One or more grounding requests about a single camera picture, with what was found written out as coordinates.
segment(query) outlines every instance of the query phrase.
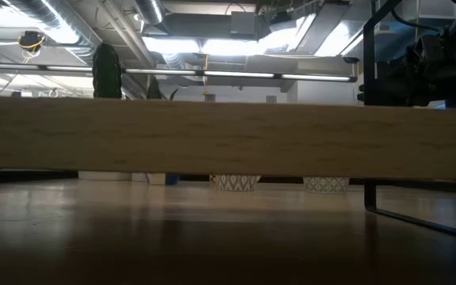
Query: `green plant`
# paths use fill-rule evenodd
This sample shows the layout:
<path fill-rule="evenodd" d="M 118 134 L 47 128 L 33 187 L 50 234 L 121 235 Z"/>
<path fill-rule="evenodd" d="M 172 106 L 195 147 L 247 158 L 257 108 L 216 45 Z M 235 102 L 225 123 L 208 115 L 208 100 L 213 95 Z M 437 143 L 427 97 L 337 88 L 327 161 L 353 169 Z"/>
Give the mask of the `green plant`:
<path fill-rule="evenodd" d="M 121 75 L 116 49 L 110 44 L 101 43 L 93 57 L 93 96 L 120 99 L 123 96 Z"/>
<path fill-rule="evenodd" d="M 179 89 L 175 89 L 172 94 L 170 94 L 170 97 L 167 99 L 165 95 L 163 95 L 163 92 L 159 89 L 159 82 L 156 78 L 152 79 L 152 82 L 149 85 L 149 89 L 147 90 L 147 100 L 169 100 L 173 101 L 173 98 L 175 98 L 175 94 L 179 91 Z"/>

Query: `blue object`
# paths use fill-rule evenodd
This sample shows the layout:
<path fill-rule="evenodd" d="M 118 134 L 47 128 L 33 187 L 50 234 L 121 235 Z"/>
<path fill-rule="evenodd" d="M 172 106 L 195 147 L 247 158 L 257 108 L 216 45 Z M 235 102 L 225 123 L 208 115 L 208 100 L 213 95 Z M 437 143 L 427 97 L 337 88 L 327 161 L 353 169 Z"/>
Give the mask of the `blue object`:
<path fill-rule="evenodd" d="M 166 185 L 177 185 L 181 178 L 180 174 L 167 173 L 165 175 L 165 184 Z"/>

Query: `metal frame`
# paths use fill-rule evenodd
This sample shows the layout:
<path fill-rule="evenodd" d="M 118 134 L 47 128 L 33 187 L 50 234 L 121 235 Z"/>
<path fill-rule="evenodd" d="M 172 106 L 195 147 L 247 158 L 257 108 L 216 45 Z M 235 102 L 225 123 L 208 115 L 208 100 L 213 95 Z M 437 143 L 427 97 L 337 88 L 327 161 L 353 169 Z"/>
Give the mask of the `metal frame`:
<path fill-rule="evenodd" d="M 444 234 L 449 234 L 456 237 L 456 228 L 452 228 L 449 226 L 444 226 L 435 222 L 428 222 L 419 218 L 413 218 L 407 215 L 401 215 L 398 213 L 394 213 L 392 211 L 381 210 L 378 209 L 377 206 L 377 186 L 381 185 L 382 183 L 377 180 L 369 180 L 363 186 L 363 200 L 365 203 L 365 209 L 367 211 L 371 211 L 376 214 L 384 215 L 389 218 L 394 218 L 401 220 L 403 222 L 410 222 L 411 224 L 415 224 L 417 226 L 426 227 L 430 230 L 437 230 Z"/>
<path fill-rule="evenodd" d="M 363 26 L 363 84 L 364 84 L 364 104 L 377 105 L 378 98 L 374 92 L 374 80 L 376 79 L 375 69 L 375 47 L 374 47 L 374 29 L 377 23 L 388 15 L 402 0 L 388 0 Z M 417 226 L 422 226 L 430 230 L 437 230 L 444 234 L 456 237 L 456 228 L 444 226 L 434 222 L 428 222 L 423 219 L 413 218 L 407 215 L 401 215 L 392 211 L 378 209 L 377 206 L 377 186 L 382 185 L 383 180 L 368 180 L 365 182 L 363 196 L 365 209 L 375 214 L 384 215 L 389 218 L 398 219 L 403 222 L 410 222 Z"/>

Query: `wall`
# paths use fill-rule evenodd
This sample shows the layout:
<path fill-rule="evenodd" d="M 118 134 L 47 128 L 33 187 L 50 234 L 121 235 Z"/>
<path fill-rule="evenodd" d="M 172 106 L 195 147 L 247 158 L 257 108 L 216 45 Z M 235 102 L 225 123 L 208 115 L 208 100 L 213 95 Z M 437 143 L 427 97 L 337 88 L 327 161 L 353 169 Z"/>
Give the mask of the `wall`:
<path fill-rule="evenodd" d="M 291 87 L 289 103 L 311 103 L 319 105 L 357 105 L 356 84 L 338 82 L 297 82 Z"/>
<path fill-rule="evenodd" d="M 165 96 L 169 95 L 178 88 L 176 85 L 159 86 Z M 204 101 L 203 86 L 189 86 L 181 88 L 175 95 L 175 101 Z M 240 90 L 232 86 L 208 86 L 209 94 L 215 94 L 216 102 L 245 102 L 245 103 L 265 103 L 267 96 L 277 97 L 277 103 L 286 103 L 287 94 L 281 93 L 279 87 L 244 87 Z"/>

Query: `wooden plank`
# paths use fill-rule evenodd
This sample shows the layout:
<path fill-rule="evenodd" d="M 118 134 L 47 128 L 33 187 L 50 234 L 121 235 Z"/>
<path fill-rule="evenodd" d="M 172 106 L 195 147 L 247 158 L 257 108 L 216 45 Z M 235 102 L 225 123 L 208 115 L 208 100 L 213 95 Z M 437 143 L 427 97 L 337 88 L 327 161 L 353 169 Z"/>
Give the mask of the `wooden plank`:
<path fill-rule="evenodd" d="M 0 98 L 0 167 L 456 179 L 456 110 Z"/>

